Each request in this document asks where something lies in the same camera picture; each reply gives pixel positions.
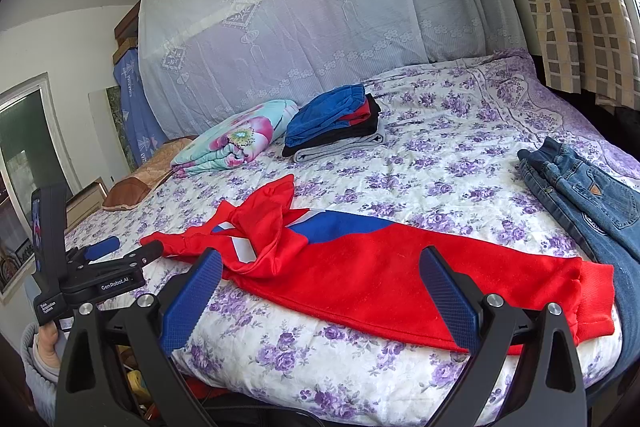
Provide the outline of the person's left hand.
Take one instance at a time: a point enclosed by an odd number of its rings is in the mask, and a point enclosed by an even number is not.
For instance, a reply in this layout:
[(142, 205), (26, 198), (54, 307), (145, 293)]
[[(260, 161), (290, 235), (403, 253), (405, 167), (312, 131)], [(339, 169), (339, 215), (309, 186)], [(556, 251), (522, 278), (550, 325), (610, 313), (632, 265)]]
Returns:
[(54, 322), (39, 326), (32, 340), (32, 359), (36, 371), (53, 384), (58, 382), (65, 338)]

